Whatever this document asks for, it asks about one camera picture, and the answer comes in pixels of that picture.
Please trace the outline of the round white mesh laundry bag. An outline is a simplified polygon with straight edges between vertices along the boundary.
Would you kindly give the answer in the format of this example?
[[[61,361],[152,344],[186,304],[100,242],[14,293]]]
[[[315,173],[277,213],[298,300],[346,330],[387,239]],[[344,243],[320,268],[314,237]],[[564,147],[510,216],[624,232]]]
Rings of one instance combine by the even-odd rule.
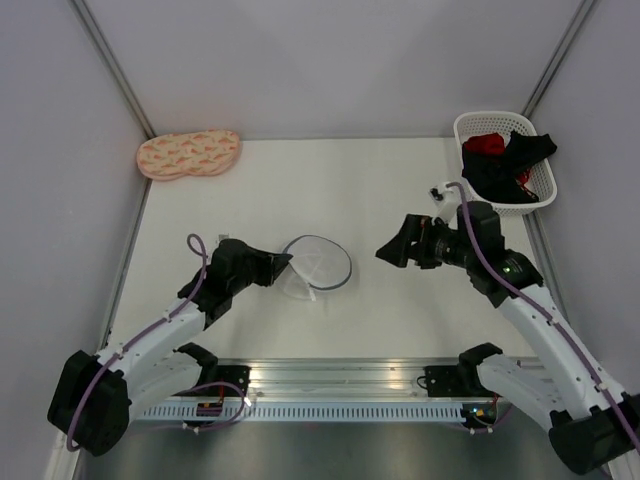
[[[283,253],[291,259],[276,284],[291,298],[316,301],[319,294],[346,285],[353,273],[348,252],[325,237],[296,237],[283,248]]]

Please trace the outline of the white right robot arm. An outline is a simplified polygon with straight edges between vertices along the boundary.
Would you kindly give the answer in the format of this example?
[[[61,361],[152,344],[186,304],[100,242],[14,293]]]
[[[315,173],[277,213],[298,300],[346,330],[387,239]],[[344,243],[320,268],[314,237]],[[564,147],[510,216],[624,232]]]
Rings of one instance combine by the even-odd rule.
[[[463,269],[471,285],[526,339],[550,377],[521,371],[491,343],[459,356],[459,388],[496,393],[531,418],[562,463],[587,474],[639,449],[639,397],[598,364],[559,312],[544,279],[522,253],[508,249],[499,215],[486,202],[458,207],[457,226],[409,214],[376,252],[395,267]]]

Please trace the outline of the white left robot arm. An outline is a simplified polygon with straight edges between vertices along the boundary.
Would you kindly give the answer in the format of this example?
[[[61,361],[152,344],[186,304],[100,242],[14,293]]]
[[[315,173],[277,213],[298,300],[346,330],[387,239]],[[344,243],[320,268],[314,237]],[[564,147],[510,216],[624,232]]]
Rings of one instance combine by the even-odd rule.
[[[272,286],[292,258],[232,238],[207,252],[195,233],[187,245],[201,267],[156,319],[129,340],[94,354],[79,350],[65,362],[47,419],[65,434],[68,451],[103,455],[151,406],[182,392],[212,393],[217,358],[193,338],[224,316],[246,288]]]

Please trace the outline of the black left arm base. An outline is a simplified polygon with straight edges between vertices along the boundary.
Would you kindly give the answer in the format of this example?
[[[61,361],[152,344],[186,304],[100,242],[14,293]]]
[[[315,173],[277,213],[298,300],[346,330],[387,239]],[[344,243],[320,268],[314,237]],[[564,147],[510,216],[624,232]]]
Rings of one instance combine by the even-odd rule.
[[[194,388],[179,392],[178,396],[239,398],[248,392],[250,373],[248,365],[219,365],[199,379]]]

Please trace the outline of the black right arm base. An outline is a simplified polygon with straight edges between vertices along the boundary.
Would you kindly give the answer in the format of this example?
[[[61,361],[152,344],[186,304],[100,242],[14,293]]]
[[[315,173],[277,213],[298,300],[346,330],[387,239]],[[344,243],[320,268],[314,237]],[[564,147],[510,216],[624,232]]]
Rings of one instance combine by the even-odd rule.
[[[424,367],[422,384],[430,398],[467,398],[471,396],[455,365]]]

